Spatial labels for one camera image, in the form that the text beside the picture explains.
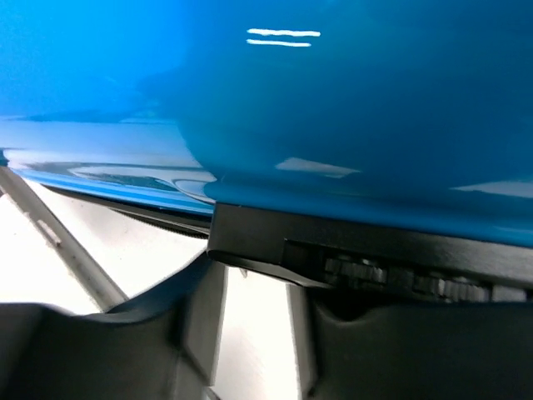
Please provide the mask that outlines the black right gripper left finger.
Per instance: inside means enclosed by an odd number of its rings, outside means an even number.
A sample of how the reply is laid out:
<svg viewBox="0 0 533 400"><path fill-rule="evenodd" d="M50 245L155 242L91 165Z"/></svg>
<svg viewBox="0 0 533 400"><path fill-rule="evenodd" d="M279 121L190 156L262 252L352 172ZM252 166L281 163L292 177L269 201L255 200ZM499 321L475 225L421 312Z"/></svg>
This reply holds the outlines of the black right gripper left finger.
<svg viewBox="0 0 533 400"><path fill-rule="evenodd" d="M226 288L226 267L202 251L180 271L107 314L151 318L171 313L170 342L197 376L211 386L216 375Z"/></svg>

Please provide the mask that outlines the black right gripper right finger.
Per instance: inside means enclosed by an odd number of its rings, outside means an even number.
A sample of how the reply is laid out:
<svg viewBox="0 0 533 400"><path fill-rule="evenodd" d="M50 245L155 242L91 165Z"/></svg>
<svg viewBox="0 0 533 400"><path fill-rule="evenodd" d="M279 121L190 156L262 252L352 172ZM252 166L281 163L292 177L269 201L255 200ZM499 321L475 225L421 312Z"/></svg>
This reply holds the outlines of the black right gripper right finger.
<svg viewBox="0 0 533 400"><path fill-rule="evenodd" d="M333 352L312 294L310 288L291 285L287 289L297 379L302 396L332 396Z"/></svg>

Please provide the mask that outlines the blue hard-shell suitcase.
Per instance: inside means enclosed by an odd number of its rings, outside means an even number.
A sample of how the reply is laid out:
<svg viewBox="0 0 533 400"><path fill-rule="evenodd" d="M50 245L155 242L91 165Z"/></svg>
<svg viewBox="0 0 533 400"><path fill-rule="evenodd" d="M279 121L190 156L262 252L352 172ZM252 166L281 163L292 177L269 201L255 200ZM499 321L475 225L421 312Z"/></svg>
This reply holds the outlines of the blue hard-shell suitcase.
<svg viewBox="0 0 533 400"><path fill-rule="evenodd" d="M1 163L223 262L532 298L529 1L4 1Z"/></svg>

